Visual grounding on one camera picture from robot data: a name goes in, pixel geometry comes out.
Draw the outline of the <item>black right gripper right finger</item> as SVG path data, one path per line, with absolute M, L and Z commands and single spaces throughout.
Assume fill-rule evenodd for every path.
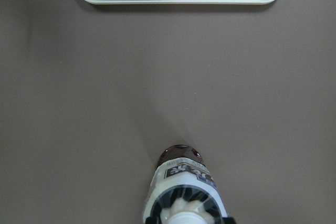
M 236 224 L 236 221 L 233 217 L 223 217 L 223 224 Z

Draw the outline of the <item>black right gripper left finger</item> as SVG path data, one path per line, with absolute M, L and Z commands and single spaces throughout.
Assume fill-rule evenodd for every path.
M 145 220 L 145 224 L 159 224 L 158 216 L 149 216 Z

